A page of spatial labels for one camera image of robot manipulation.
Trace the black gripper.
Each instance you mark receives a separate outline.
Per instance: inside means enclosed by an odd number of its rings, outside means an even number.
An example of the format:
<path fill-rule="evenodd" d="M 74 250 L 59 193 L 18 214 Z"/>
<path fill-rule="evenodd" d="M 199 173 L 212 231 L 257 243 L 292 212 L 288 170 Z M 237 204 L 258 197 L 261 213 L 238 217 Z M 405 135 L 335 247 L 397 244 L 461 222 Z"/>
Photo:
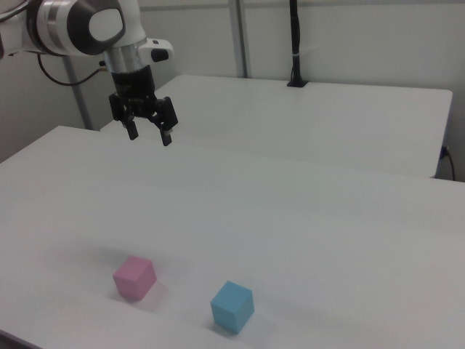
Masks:
<path fill-rule="evenodd" d="M 116 87 L 116 92 L 109 96 L 113 120 L 122 123 L 129 139 L 135 140 L 139 134 L 134 111 L 127 100 L 140 100 L 144 109 L 153 109 L 147 118 L 158 127 L 163 145 L 170 145 L 172 129 L 179 121 L 170 97 L 156 99 L 151 67 L 146 65 L 128 73 L 111 73 L 111 76 Z"/>

